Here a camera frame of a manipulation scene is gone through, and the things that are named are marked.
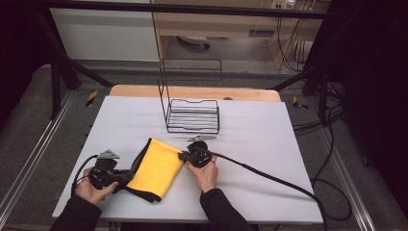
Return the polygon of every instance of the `black sleeve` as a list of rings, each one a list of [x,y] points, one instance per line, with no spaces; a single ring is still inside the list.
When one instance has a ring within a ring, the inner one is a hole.
[[[212,189],[202,193],[200,203],[207,215],[212,231],[252,231],[248,222],[232,207],[222,190]]]
[[[50,231],[93,231],[102,211],[78,195],[73,195]]]

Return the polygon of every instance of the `yellow towel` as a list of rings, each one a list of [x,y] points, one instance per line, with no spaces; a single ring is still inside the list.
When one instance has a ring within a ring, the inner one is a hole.
[[[144,155],[140,166],[127,184],[126,191],[149,202],[161,201],[183,165],[183,161],[178,158],[179,152],[163,142],[149,139],[140,153]]]

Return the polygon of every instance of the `white table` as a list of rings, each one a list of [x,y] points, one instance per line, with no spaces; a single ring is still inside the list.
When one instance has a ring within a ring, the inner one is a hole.
[[[218,101],[220,131],[207,141],[223,154],[309,192],[312,187],[284,103]],[[160,98],[107,96],[53,213],[57,217],[70,195],[79,166],[107,149],[120,156],[118,169],[128,169],[149,138],[187,150],[192,134],[166,131]],[[322,223],[317,203],[302,192],[272,182],[218,158],[221,188],[233,206],[251,223]],[[94,166],[90,161],[86,167]],[[185,167],[163,200],[149,203],[129,192],[112,194],[100,204],[101,218],[116,221],[205,222],[200,191]]]

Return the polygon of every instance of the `black wire rack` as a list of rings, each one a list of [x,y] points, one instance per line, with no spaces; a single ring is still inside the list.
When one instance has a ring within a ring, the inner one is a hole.
[[[169,133],[219,133],[219,107],[216,100],[172,99],[168,84],[222,81],[221,68],[221,60],[162,60],[161,78],[157,83]]]

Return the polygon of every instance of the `hand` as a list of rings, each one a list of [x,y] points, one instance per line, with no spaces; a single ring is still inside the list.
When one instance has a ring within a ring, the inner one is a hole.
[[[186,166],[195,176],[195,182],[198,188],[206,193],[216,187],[218,178],[218,167],[216,166],[217,157],[213,156],[211,161],[204,167],[194,167],[190,162],[186,162]]]
[[[84,170],[84,178],[82,179],[81,183],[79,183],[76,187],[75,193],[84,198],[86,201],[98,205],[101,200],[105,199],[105,196],[109,193],[112,193],[116,186],[119,184],[118,182],[113,182],[110,186],[105,189],[97,190],[91,183],[88,178],[90,174],[90,168]]]

